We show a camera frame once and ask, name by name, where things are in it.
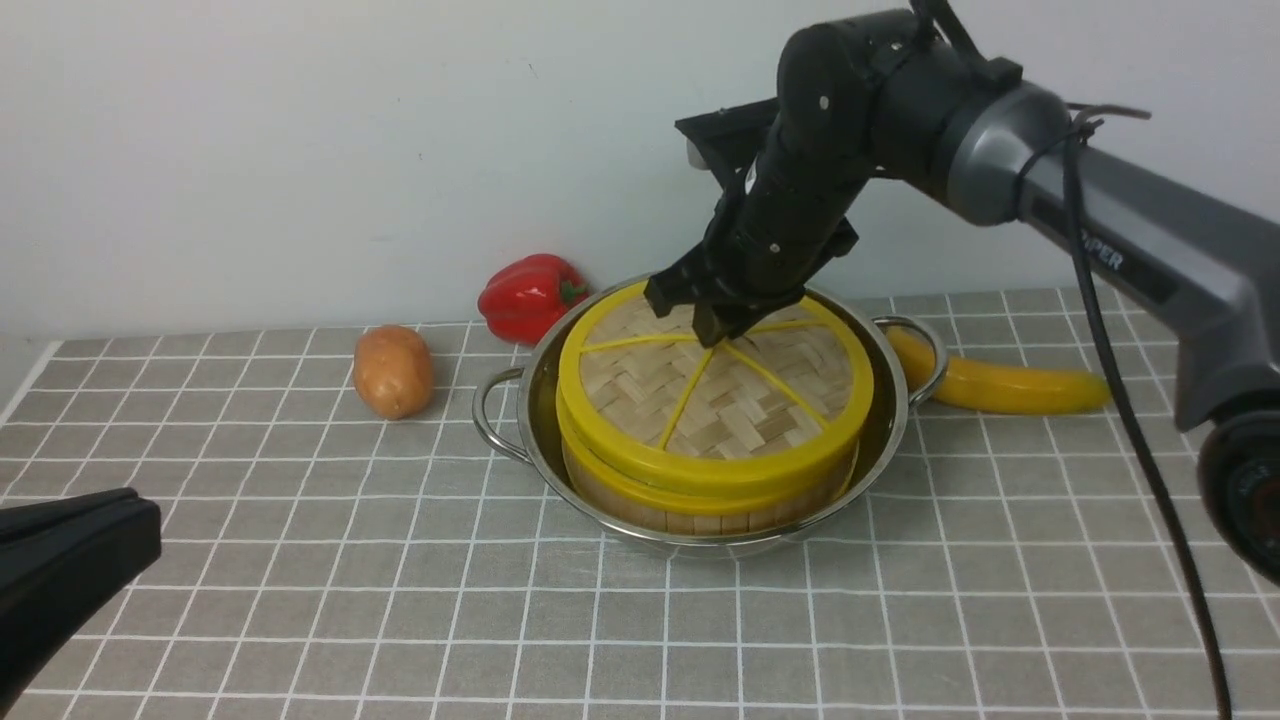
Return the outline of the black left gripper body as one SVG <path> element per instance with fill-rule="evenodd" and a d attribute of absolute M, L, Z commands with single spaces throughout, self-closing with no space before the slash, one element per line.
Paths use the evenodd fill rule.
<path fill-rule="evenodd" d="M 163 515 L 132 488 L 1 510 L 1 711 L 159 560 Z"/>

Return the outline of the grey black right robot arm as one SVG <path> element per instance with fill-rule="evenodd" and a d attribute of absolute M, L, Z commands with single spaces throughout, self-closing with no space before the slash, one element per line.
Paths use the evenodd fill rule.
<path fill-rule="evenodd" d="M 796 304 L 858 241 L 847 214 L 876 177 L 965 222 L 1023 222 L 1178 338 L 1174 418 L 1212 423 L 1198 464 L 1228 546 L 1277 580 L 1279 229 L 1088 145 L 1094 117 L 983 56 L 945 1 L 800 29 L 776 96 L 680 120 L 721 184 L 701 242 L 655 273 L 657 315 L 694 307 L 710 346 Z"/>

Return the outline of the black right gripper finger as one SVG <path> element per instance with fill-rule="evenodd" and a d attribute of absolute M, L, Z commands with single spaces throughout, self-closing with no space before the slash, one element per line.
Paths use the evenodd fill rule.
<path fill-rule="evenodd" d="M 805 288 L 780 292 L 700 288 L 692 296 L 692 332 L 704 348 L 740 338 L 767 316 L 799 304 Z"/>
<path fill-rule="evenodd" d="M 644 299 L 658 318 L 677 307 L 710 307 L 731 302 L 717 261 L 707 250 L 689 250 L 680 260 L 649 275 Z"/>

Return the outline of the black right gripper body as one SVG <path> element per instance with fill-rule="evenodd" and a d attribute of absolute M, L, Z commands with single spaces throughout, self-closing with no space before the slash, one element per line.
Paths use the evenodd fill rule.
<path fill-rule="evenodd" d="M 795 301 L 858 237 L 846 214 L 861 161 L 763 150 L 724 187 L 700 242 L 703 301 Z"/>

